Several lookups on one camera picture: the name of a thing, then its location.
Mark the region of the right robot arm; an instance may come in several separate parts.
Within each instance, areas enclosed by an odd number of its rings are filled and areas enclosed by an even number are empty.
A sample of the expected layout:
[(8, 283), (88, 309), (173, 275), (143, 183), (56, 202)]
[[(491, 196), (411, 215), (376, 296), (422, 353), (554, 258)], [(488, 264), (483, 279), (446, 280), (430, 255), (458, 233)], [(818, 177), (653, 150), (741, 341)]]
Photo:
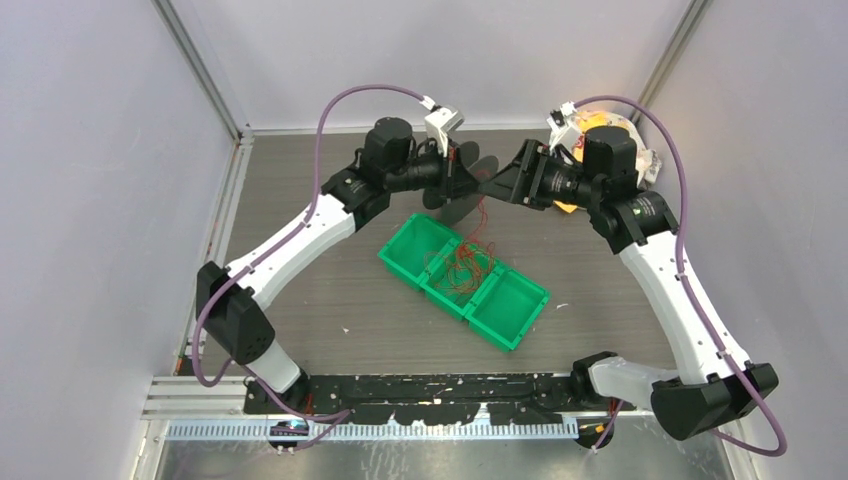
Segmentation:
[(664, 198), (637, 186), (637, 144), (622, 127), (601, 126), (584, 136), (583, 160), (525, 141), (515, 158), (484, 182), (480, 193), (543, 210), (559, 201), (577, 205), (643, 290), (671, 347), (675, 367), (663, 370), (601, 352), (577, 360), (571, 397), (584, 410), (609, 398), (651, 411), (665, 432), (686, 440), (741, 419), (778, 385), (774, 368), (756, 364), (719, 320), (706, 326), (708, 300), (691, 301), (701, 287), (677, 249), (681, 228)]

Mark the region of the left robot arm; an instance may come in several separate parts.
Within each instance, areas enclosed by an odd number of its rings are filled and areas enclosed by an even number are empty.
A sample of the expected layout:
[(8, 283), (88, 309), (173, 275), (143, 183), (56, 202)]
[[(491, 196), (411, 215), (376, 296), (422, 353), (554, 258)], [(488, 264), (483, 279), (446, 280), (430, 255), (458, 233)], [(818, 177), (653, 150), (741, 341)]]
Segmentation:
[(478, 192), (471, 167), (474, 142), (450, 135), (464, 121), (440, 109), (425, 118), (426, 138), (417, 143), (400, 118), (376, 121), (353, 162), (332, 175), (305, 210), (251, 252), (197, 274), (197, 324), (236, 364), (269, 387), (280, 412), (298, 412), (307, 398), (302, 368), (284, 351), (265, 313), (283, 288), (327, 249), (383, 213), (395, 193), (419, 191), (428, 210), (444, 209)]

